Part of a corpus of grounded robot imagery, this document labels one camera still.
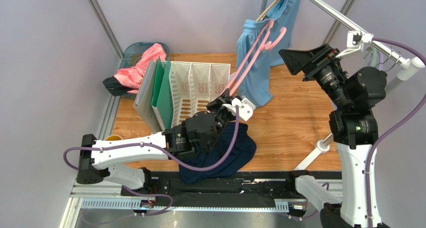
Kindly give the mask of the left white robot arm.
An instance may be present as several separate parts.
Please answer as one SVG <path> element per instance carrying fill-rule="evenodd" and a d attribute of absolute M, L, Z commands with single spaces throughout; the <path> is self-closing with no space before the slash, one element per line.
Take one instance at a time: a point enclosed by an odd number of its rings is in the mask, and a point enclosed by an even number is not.
<path fill-rule="evenodd" d="M 207 172 L 221 165 L 230 154 L 237 138 L 241 109 L 239 97 L 221 95 L 179 125 L 141 138 L 120 141 L 97 140 L 92 134 L 83 137 L 76 181 L 91 185 L 102 181 L 120 184 L 131 190 L 147 187 L 150 182 L 146 168 L 133 169 L 125 164 L 143 160 L 174 160 L 181 166 Z M 234 121 L 234 134 L 226 153 L 207 167 L 195 167 L 183 162 L 186 157 L 214 148 L 226 125 Z"/>

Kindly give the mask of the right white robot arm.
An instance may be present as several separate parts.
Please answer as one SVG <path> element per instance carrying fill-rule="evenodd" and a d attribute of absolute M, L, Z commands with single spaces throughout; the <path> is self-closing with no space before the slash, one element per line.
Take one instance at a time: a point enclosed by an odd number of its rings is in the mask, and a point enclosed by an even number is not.
<path fill-rule="evenodd" d="M 387 74 L 365 66 L 347 76 L 338 53 L 328 44 L 306 51 L 279 51 L 292 75 L 302 72 L 303 81 L 316 81 L 336 106 L 329 126 L 341 163 L 342 197 L 333 195 L 306 170 L 291 173 L 291 191 L 316 208 L 324 228 L 383 228 L 374 176 L 373 144 L 379 130 L 372 108 L 386 97 Z"/>

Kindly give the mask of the pink plastic hanger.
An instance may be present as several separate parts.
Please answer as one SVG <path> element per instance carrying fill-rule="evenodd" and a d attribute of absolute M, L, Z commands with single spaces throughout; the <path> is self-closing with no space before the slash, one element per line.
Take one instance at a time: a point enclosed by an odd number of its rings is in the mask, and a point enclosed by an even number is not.
<path fill-rule="evenodd" d="M 244 59 L 242 60 L 241 64 L 237 68 L 234 77 L 229 81 L 228 85 L 224 88 L 223 93 L 227 92 L 228 95 L 233 95 L 237 91 L 237 89 L 240 87 L 242 81 L 245 79 L 250 69 L 256 62 L 259 54 L 263 52 L 264 50 L 270 51 L 283 39 L 283 37 L 285 36 L 287 32 L 287 28 L 285 26 L 280 28 L 279 35 L 274 41 L 269 40 L 271 29 L 274 23 L 275 23 L 274 20 L 270 20 L 262 28 L 260 33 L 257 35 L 255 41 L 253 42 L 251 48 L 249 49 Z M 244 70 L 242 75 L 238 78 L 238 75 L 242 72 L 243 66 L 248 62 L 248 59 L 251 55 L 252 55 L 252 58 L 249 61 L 246 69 Z"/>

